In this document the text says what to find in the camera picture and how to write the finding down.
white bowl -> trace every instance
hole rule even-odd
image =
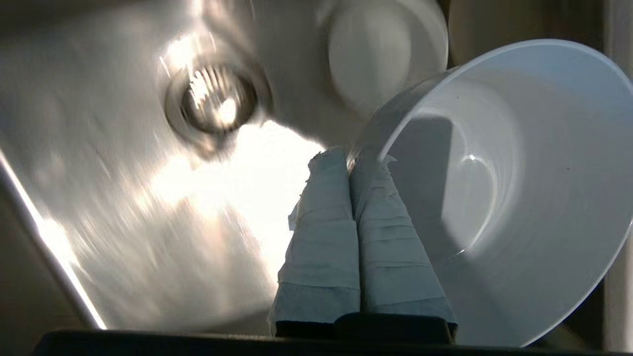
[[[633,86],[580,44],[512,44],[388,102],[350,155],[357,218],[387,154],[460,344],[542,336],[631,234]]]

stainless steel sink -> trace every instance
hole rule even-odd
[[[325,27],[343,5],[136,2],[4,39],[0,163],[89,325],[266,332],[306,164],[363,124],[329,79]],[[165,115],[183,113],[178,78],[196,65],[256,91],[253,118],[211,145]]]

white plastic bowl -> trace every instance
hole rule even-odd
[[[459,344],[542,336],[631,234],[633,86],[577,43],[505,46],[388,102],[349,157],[357,218],[387,154]]]

sink basin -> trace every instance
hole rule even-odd
[[[306,164],[363,125],[329,79],[340,3],[136,2],[5,38],[6,185],[91,326],[267,332]],[[200,58],[261,84],[258,114],[206,156],[165,117]]]

